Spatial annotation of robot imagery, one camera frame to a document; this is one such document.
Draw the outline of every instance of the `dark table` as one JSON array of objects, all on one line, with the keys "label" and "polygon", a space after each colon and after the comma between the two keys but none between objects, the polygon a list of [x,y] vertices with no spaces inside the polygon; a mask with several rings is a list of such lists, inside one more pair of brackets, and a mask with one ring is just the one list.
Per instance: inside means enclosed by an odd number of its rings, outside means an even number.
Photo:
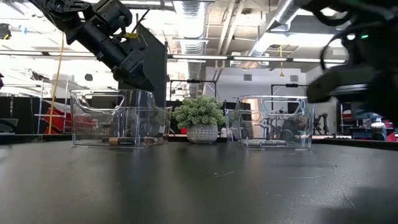
[{"label": "dark table", "polygon": [[397,223],[398,152],[0,146],[0,223]]}]

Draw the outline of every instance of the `transparent container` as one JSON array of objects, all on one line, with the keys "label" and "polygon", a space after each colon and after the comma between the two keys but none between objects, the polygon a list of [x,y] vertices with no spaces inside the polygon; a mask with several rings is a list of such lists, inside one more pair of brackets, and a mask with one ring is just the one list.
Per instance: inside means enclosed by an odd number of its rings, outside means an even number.
[{"label": "transparent container", "polygon": [[72,140],[78,146],[142,147],[167,142],[172,108],[143,90],[72,90]]},{"label": "transparent container", "polygon": [[314,106],[304,96],[240,96],[225,114],[228,142],[248,149],[311,147]]}]

